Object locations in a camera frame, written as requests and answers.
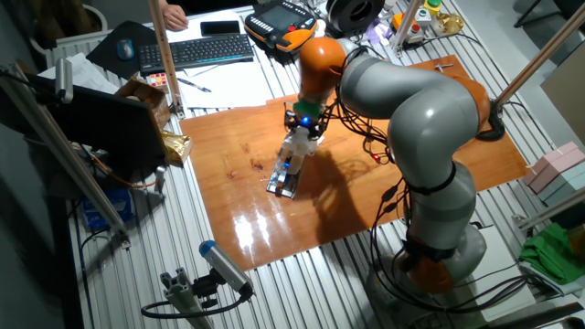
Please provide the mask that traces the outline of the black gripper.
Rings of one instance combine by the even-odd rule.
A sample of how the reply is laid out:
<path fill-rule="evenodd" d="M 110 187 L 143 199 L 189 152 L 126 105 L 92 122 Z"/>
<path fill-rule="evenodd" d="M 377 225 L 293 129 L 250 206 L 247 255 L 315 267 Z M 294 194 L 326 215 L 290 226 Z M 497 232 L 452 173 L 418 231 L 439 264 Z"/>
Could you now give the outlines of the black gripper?
<path fill-rule="evenodd" d="M 318 140 L 323 136 L 327 125 L 327 122 L 313 121 L 309 116 L 299 116 L 292 110 L 286 110 L 284 112 L 284 127 L 287 133 L 297 133 L 301 129 L 305 129 L 309 137 Z"/>

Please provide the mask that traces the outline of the person's bare hand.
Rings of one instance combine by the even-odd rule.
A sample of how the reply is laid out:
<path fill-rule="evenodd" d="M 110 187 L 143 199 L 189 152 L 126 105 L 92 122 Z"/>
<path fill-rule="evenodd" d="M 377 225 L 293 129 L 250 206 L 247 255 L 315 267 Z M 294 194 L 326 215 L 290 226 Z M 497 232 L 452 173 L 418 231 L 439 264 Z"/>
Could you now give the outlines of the person's bare hand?
<path fill-rule="evenodd" d="M 188 28 L 186 13 L 180 5 L 171 5 L 166 0 L 159 0 L 158 3 L 168 30 L 181 31 Z"/>

